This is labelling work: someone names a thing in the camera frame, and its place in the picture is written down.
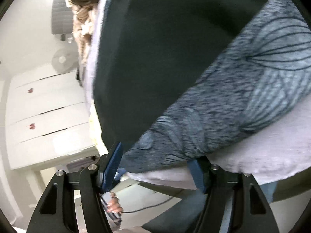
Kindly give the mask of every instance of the person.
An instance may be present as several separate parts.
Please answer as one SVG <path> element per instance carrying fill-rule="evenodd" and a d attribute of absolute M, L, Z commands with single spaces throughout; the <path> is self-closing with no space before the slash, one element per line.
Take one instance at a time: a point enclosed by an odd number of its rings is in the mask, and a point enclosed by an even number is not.
<path fill-rule="evenodd" d="M 107 212 L 113 212 L 113 213 L 122 213 L 123 208 L 121 207 L 119 203 L 119 199 L 116 197 L 116 194 L 113 192 L 110 192 L 111 200 L 107 203 L 108 210 Z M 108 222 L 110 224 L 111 230 L 114 233 L 150 233 L 149 231 L 143 229 L 142 227 L 132 227 L 129 229 L 120 229 L 116 224 L 110 219 L 109 216 L 107 216 Z M 86 229 L 82 229 L 80 233 L 87 233 Z"/>
<path fill-rule="evenodd" d="M 311 166 L 311 34 L 292 0 L 129 1 L 123 12 L 125 0 L 99 2 L 85 91 L 131 178 L 203 155 L 260 185 Z"/>

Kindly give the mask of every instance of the white wall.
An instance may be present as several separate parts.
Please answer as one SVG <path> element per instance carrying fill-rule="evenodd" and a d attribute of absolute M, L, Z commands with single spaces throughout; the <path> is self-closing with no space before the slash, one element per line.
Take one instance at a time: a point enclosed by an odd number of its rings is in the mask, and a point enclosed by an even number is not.
<path fill-rule="evenodd" d="M 66 45 L 51 34 L 53 0 L 15 0 L 0 21 L 0 58 L 11 75 L 50 63 Z"/>
<path fill-rule="evenodd" d="M 52 0 L 15 0 L 0 21 L 0 150 L 5 171 L 2 177 L 7 177 L 23 215 L 14 225 L 22 229 L 28 226 L 36 199 L 24 173 L 11 170 L 8 163 L 4 127 L 7 91 L 12 76 L 50 63 L 58 49 L 68 46 L 68 43 L 60 41 L 59 36 L 51 34 L 51 9 Z M 8 190 L 0 189 L 0 206 L 13 220 L 16 214 L 12 205 L 14 202 L 10 204 L 7 195 L 2 195 Z"/>
<path fill-rule="evenodd" d="M 13 224 L 17 218 L 22 216 L 21 210 L 16 203 L 12 190 L 10 188 L 9 182 L 7 180 L 7 175 L 5 173 L 2 155 L 0 150 L 0 208 L 2 212 L 7 217 L 8 221 Z"/>

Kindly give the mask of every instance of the cabinet drawer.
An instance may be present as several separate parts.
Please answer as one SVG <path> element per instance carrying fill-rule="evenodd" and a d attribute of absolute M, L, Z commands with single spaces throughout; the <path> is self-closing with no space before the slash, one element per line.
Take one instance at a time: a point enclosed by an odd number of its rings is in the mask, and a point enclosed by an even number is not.
<path fill-rule="evenodd" d="M 89 123 L 40 136 L 8 148 L 11 169 L 43 163 L 94 146 Z"/>
<path fill-rule="evenodd" d="M 39 114 L 85 101 L 83 88 L 74 85 L 63 90 L 26 99 L 16 104 L 7 104 L 6 124 L 10 125 Z"/>
<path fill-rule="evenodd" d="M 76 81 L 76 72 L 58 74 L 49 78 L 31 82 L 12 90 L 10 97 L 12 98 L 12 103 L 17 104 L 36 98 L 43 94 L 63 90 L 72 86 L 79 87 Z"/>
<path fill-rule="evenodd" d="M 14 142 L 18 144 L 88 122 L 85 103 L 74 104 L 15 123 Z"/>
<path fill-rule="evenodd" d="M 37 81 L 43 78 L 47 78 L 53 75 L 57 75 L 55 69 L 51 64 L 45 64 L 42 66 L 38 66 L 37 68 L 24 72 L 22 74 L 18 74 L 12 78 L 11 85 L 13 88 L 17 88 L 23 85 L 26 85 L 28 83 L 31 83 L 33 81 Z"/>

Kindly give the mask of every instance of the black cable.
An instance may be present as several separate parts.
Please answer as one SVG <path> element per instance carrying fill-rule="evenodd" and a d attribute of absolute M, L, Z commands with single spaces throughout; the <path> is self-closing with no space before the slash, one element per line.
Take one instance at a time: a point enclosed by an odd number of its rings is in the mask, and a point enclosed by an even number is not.
<path fill-rule="evenodd" d="M 121 212 L 123 214 L 130 214 L 130 213 L 136 213 L 136 212 L 139 212 L 139 211 L 142 211 L 142 210 L 145 210 L 145 209 L 150 209 L 150 208 L 154 208 L 154 207 L 157 207 L 157 206 L 160 206 L 168 201 L 170 201 L 171 199 L 175 198 L 176 195 L 180 194 L 182 191 L 184 191 L 184 189 L 181 189 L 177 194 L 175 194 L 174 196 L 168 198 L 167 200 L 157 204 L 157 205 L 152 205 L 152 206 L 147 206 L 145 208 L 142 208 L 142 209 L 138 209 L 138 210 L 134 210 L 134 211 L 129 211 L 129 212 Z"/>

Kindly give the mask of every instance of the hand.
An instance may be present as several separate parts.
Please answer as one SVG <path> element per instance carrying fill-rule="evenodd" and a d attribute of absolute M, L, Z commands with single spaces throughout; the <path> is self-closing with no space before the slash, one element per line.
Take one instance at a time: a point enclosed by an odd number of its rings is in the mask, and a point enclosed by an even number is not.
<path fill-rule="evenodd" d="M 114 212 L 114 213 L 123 212 L 123 208 L 120 206 L 119 199 L 116 197 L 116 194 L 110 193 L 110 195 L 111 195 L 111 200 L 107 204 L 107 207 L 108 207 L 107 212 Z"/>

